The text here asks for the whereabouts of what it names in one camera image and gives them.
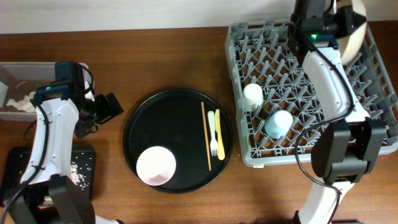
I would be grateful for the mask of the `rice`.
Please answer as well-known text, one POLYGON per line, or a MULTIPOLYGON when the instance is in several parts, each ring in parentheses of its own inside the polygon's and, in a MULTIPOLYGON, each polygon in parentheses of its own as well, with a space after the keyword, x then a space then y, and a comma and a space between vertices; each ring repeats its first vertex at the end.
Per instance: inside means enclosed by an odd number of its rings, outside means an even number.
POLYGON ((94 159, 89 152, 73 151, 71 179, 81 190, 89 190, 93 177, 94 159))

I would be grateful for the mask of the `white plastic fork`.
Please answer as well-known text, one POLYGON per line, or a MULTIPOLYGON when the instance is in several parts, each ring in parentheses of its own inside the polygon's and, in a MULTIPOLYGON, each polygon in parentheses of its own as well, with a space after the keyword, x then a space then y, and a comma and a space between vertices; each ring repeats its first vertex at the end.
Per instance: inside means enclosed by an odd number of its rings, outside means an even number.
POLYGON ((207 113, 208 115, 208 124, 210 127, 210 150, 211 150, 211 155, 212 156, 217 156, 218 155, 218 142, 216 140, 215 136, 215 113, 213 111, 209 111, 207 113))

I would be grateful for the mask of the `black rectangular tray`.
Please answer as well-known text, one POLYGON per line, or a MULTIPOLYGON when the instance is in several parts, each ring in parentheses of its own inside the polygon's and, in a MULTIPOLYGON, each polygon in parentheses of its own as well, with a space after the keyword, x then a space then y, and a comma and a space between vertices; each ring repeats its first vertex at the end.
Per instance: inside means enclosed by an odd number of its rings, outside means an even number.
MULTIPOLYGON (((4 194, 8 189, 16 188, 26 170, 30 159, 31 148, 28 146, 14 147, 10 150, 4 175, 1 181, 1 206, 4 207, 4 194)), ((96 153, 91 145, 72 146, 70 179, 91 199, 94 181, 96 153)))

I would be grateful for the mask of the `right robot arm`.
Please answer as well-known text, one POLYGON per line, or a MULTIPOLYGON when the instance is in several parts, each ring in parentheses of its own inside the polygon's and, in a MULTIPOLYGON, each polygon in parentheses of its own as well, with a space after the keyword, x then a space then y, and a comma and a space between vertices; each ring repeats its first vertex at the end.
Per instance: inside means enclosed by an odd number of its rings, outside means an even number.
POLYGON ((345 194, 376 163, 386 130, 358 100, 344 66, 358 54, 367 28, 362 1, 298 0, 289 47, 309 77, 324 120, 311 150, 312 188, 294 223, 331 223, 345 194))

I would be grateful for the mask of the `large white tissue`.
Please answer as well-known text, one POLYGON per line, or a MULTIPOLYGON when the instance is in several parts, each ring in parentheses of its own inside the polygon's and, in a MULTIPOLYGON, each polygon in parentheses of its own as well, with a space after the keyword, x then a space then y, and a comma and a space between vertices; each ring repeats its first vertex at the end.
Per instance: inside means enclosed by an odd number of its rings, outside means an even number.
POLYGON ((35 92, 32 91, 28 95, 25 95, 23 100, 15 101, 13 99, 9 99, 8 102, 6 103, 6 105, 13 106, 17 110, 20 110, 20 111, 25 111, 28 113, 35 113, 35 107, 30 102, 33 99, 34 95, 35 95, 35 92))

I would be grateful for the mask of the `grey dishwasher rack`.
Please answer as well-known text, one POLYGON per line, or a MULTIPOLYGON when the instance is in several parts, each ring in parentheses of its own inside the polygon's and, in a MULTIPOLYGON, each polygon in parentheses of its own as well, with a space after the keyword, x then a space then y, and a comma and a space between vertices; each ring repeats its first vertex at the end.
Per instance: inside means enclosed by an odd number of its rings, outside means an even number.
MULTIPOLYGON (((288 26, 284 21, 233 24, 228 29, 225 49, 236 104, 241 158, 246 166, 309 162, 310 150, 323 128, 302 136, 303 129, 323 120, 314 86, 287 46, 288 26), (249 112, 243 102, 244 87, 261 86, 261 107, 249 112), (293 116, 289 132, 274 139, 264 130, 275 112, 293 116)), ((345 74, 372 119, 381 119, 386 135, 380 154, 397 150, 397 96, 370 31, 356 57, 344 67, 345 74)))

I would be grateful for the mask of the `clear plastic bin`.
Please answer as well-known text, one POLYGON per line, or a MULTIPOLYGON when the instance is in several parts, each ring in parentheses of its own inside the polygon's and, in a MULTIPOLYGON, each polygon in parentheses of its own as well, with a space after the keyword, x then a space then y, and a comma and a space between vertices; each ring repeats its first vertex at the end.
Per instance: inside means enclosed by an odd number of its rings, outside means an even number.
POLYGON ((63 114, 58 107, 62 108, 66 101, 76 105, 79 115, 86 100, 94 101, 93 77, 87 66, 78 62, 2 62, 1 82, 9 87, 1 108, 1 119, 5 121, 42 123, 45 114, 49 120, 63 114), (32 91, 35 95, 30 102, 35 113, 6 105, 9 99, 23 100, 32 91))

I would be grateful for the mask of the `wooden chopstick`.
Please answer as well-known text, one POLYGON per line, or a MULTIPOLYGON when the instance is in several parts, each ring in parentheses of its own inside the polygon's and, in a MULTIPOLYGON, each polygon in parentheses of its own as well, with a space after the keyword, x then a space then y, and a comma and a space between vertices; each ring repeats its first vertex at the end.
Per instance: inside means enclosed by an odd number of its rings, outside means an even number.
POLYGON ((207 155, 207 161, 208 161, 208 169, 209 169, 209 171, 211 171, 210 148, 209 148, 209 143, 208 143, 208 133, 207 133, 204 102, 201 102, 201 113, 202 113, 202 119, 203 119, 203 129, 204 129, 204 135, 205 135, 205 146, 206 146, 206 155, 207 155))

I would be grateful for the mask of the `beige plate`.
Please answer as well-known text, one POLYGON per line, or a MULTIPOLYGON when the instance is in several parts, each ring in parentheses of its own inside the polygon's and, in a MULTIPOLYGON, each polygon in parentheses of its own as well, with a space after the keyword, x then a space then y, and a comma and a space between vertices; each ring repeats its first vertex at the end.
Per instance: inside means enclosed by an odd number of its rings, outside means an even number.
MULTIPOLYGON (((362 0, 341 0, 336 3, 336 8, 353 6, 353 11, 367 18, 366 7, 362 0)), ((350 36, 337 40, 343 65, 352 61, 359 52, 366 34, 367 22, 359 26, 350 36)))

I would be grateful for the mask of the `blue cup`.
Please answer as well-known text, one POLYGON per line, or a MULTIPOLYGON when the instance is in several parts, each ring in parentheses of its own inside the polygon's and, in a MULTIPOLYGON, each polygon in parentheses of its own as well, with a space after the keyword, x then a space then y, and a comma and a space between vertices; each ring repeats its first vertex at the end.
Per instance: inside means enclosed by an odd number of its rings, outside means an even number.
POLYGON ((293 116, 285 110, 275 112, 266 121, 264 130, 268 136, 279 139, 285 136, 293 123, 293 116))

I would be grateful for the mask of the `white cup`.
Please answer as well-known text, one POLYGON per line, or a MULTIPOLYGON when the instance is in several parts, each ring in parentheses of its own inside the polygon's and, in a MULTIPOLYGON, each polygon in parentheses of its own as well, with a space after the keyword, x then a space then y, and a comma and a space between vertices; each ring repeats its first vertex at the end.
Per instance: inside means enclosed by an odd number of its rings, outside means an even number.
POLYGON ((262 106, 264 100, 262 88, 256 83, 250 83, 244 87, 243 97, 245 109, 249 112, 256 111, 262 106))

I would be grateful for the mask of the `pink bowl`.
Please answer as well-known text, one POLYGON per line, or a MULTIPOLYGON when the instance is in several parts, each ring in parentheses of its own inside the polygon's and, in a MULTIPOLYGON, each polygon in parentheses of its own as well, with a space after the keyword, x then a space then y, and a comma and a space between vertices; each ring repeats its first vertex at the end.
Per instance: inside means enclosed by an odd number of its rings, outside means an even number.
POLYGON ((136 172, 143 183, 158 186, 168 182, 174 175, 177 162, 173 153, 165 147, 146 149, 136 162, 136 172))

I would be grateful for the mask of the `round black serving tray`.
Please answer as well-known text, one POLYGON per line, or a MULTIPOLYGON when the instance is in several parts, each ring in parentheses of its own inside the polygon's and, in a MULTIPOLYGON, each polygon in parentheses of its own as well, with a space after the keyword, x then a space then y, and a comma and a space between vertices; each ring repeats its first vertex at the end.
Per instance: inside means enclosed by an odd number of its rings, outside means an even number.
POLYGON ((212 97, 195 90, 171 89, 154 94, 130 115, 123 135, 125 160, 136 173, 139 156, 152 146, 170 150, 177 162, 173 177, 155 189, 171 194, 198 190, 214 181, 227 166, 234 147, 228 113, 212 97), (207 158, 202 115, 220 111, 225 159, 207 158))

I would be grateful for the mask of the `white label on bin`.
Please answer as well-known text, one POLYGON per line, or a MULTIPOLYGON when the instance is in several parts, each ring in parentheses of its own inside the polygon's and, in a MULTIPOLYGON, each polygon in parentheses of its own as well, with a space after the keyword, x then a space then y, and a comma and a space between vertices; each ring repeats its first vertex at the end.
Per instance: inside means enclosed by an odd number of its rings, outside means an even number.
POLYGON ((6 100, 8 89, 9 89, 9 87, 6 84, 4 84, 3 82, 0 82, 0 107, 1 108, 4 106, 4 102, 6 100))

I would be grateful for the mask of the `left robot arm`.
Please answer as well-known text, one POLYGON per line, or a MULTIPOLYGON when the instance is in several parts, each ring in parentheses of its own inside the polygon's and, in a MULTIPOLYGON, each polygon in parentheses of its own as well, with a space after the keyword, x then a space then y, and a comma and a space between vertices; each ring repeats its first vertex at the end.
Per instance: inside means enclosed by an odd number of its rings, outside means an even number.
POLYGON ((15 223, 109 223, 96 215, 91 200, 72 181, 73 138, 83 138, 123 113, 113 93, 96 95, 84 79, 89 69, 73 61, 55 64, 55 80, 39 87, 35 138, 18 187, 4 198, 1 221, 15 223))

